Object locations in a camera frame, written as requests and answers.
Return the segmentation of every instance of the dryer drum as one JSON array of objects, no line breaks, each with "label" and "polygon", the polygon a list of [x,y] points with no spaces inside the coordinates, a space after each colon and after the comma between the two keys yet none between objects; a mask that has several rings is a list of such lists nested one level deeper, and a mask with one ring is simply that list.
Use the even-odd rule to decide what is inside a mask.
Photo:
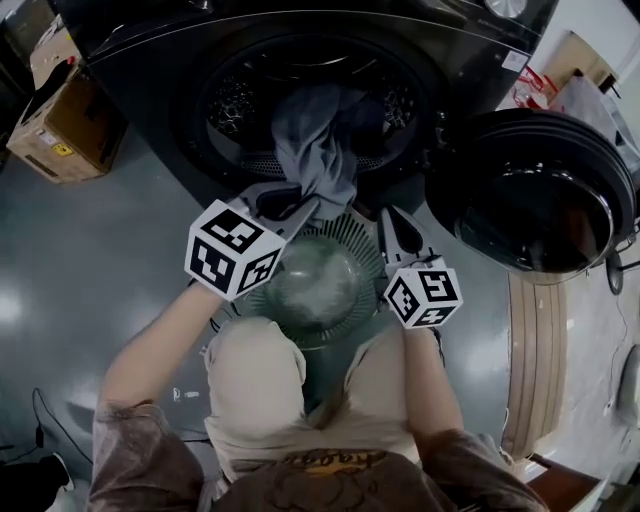
[{"label": "dryer drum", "polygon": [[435,145],[446,90],[441,71],[401,38],[358,26],[262,27],[253,40],[231,36],[204,52],[174,101],[176,138],[192,162],[231,188],[284,179],[273,112],[296,88],[328,82],[365,90],[384,107],[381,133],[352,139],[358,174],[369,183],[398,181],[403,166],[415,168]]},{"label": "dryer drum", "polygon": [[516,109],[453,129],[428,174],[452,234],[536,284],[569,279],[631,234],[635,192],[615,147],[562,114]]}]

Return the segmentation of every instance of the shoe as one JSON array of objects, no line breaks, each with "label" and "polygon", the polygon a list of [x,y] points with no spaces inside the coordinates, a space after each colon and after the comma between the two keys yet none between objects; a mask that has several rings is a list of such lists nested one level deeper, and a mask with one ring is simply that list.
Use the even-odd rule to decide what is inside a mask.
[{"label": "shoe", "polygon": [[59,453],[56,453],[56,452],[53,452],[51,455],[60,461],[60,464],[62,464],[64,472],[67,475],[68,481],[67,481],[67,483],[65,485],[62,486],[62,488],[67,492],[68,491],[73,491],[76,488],[76,486],[73,485],[73,480],[71,480],[71,475],[69,474],[69,470],[67,470],[67,465],[64,463],[64,460],[62,459],[62,456]]}]

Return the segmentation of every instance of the shiny floor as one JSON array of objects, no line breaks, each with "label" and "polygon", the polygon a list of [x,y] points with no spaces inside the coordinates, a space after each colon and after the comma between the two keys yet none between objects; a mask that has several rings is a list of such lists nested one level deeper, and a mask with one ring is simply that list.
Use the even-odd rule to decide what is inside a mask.
[{"label": "shiny floor", "polygon": [[[458,269],[465,306],[443,329],[447,370],[469,429],[499,440],[508,393],[506,274],[435,223],[420,205],[421,186],[418,180],[388,195],[397,204],[414,204],[407,209],[417,209],[448,264]],[[10,159],[0,173],[0,445],[17,448],[3,458],[34,445],[34,387],[42,389],[80,448],[91,453],[102,375],[122,346],[186,286],[187,231],[200,211],[132,132],[109,175],[78,185],[52,185]],[[625,257],[640,258],[640,244]],[[639,290],[640,272],[629,274],[619,299],[628,335],[614,359],[612,387],[638,332]],[[605,413],[610,361],[624,325],[603,269],[572,281],[568,296],[563,420],[539,451],[604,476],[640,453],[635,431],[621,425],[612,410]],[[185,439],[204,437],[209,406],[199,352],[212,334],[203,333],[162,399],[169,422]],[[37,408],[48,434],[42,453],[62,452],[73,474],[88,480],[90,465],[41,404]],[[206,447],[190,446],[211,462]]]}]

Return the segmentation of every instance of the dryer door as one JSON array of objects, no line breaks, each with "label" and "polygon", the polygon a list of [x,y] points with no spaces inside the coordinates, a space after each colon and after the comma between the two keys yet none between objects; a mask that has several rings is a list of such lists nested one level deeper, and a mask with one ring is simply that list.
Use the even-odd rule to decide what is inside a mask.
[{"label": "dryer door", "polygon": [[479,116],[446,133],[429,207],[462,242],[536,284],[601,262],[631,233],[635,193],[615,147],[565,115]]}]

